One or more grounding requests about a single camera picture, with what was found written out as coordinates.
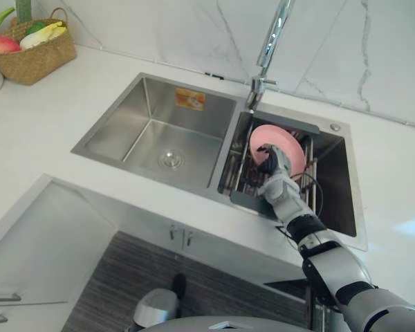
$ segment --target faucet spout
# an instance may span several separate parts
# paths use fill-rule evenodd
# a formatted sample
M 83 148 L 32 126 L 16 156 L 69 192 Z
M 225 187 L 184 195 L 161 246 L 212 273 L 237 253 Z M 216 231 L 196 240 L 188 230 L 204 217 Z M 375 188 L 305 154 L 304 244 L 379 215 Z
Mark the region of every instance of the faucet spout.
M 276 81 L 267 80 L 266 74 L 270 62 L 272 61 L 273 54 L 277 49 L 279 38 L 282 35 L 293 2 L 294 0 L 281 0 L 278 5 L 272 25 L 269 28 L 260 55 L 258 56 L 257 66 L 261 67 L 261 72 L 252 78 L 250 93 L 246 101 L 246 106 L 249 109 L 255 110 L 257 108 L 263 97 L 264 91 L 266 90 L 267 84 L 277 84 Z

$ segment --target plate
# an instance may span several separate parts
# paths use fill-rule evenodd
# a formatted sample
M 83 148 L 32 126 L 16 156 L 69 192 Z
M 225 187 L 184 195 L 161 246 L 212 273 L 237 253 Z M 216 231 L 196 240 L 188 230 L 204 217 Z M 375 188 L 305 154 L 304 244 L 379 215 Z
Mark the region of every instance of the plate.
M 304 172 L 306 157 L 303 149 L 286 130 L 272 124 L 263 124 L 252 132 L 249 139 L 249 149 L 252 159 L 257 165 L 262 164 L 268 158 L 268 154 L 264 151 L 257 151 L 264 144 L 275 145 L 287 155 L 292 166 L 291 176 Z

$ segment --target countertop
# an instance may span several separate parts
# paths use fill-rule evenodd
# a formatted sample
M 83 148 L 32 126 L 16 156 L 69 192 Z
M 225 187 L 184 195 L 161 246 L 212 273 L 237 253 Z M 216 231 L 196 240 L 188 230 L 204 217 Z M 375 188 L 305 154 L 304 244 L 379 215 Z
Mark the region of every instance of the countertop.
M 48 174 L 300 266 L 298 253 L 258 216 L 70 152 L 141 72 L 244 98 L 248 86 L 77 51 L 77 59 L 35 85 L 6 81 L 0 90 L 0 239 L 12 226 L 3 217 Z M 374 283 L 415 304 L 415 129 L 272 91 L 263 102 L 350 124 L 369 241 L 367 252 L 353 252 Z

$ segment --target cable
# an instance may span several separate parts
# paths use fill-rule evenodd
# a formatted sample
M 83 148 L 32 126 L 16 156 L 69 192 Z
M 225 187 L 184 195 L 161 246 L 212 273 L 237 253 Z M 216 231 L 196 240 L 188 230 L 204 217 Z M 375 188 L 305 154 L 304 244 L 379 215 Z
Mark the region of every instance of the cable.
M 292 236 L 290 236 L 288 233 L 286 233 L 282 230 L 282 228 L 284 228 L 284 227 L 283 226 L 275 226 L 275 228 L 277 228 L 288 239 L 288 242 L 289 242 L 290 246 L 293 248 L 293 250 L 298 251 L 298 248 L 296 248 L 291 242 L 291 240 L 293 240 Z
M 316 185 L 318 190 L 320 191 L 320 208 L 318 209 L 318 213 L 317 216 L 319 217 L 321 215 L 321 212 L 323 210 L 323 200 L 324 200 L 324 195 L 323 195 L 323 189 L 321 188 L 321 185 L 318 183 L 317 179 L 314 178 L 313 176 L 311 176 L 310 174 L 306 173 L 306 172 L 302 172 L 302 173 L 297 173 L 292 175 L 290 178 L 295 178 L 296 176 L 303 176 L 303 175 L 307 175 Z

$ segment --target white cabinet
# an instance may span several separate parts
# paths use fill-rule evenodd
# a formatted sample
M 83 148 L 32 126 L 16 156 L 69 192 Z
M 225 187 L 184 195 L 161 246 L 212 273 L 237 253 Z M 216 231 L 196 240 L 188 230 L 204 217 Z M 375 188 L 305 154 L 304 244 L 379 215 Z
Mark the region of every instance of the white cabinet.
M 49 183 L 0 241 L 0 305 L 69 301 L 115 231 L 75 190 Z
M 132 205 L 80 190 L 120 231 L 256 284 L 303 279 L 301 268 Z
M 300 268 L 193 228 L 185 229 L 184 255 L 256 284 L 303 279 Z
M 70 311 L 68 304 L 0 306 L 0 332 L 59 332 Z
M 80 192 L 119 231 L 172 251 L 182 250 L 182 224 L 95 192 Z

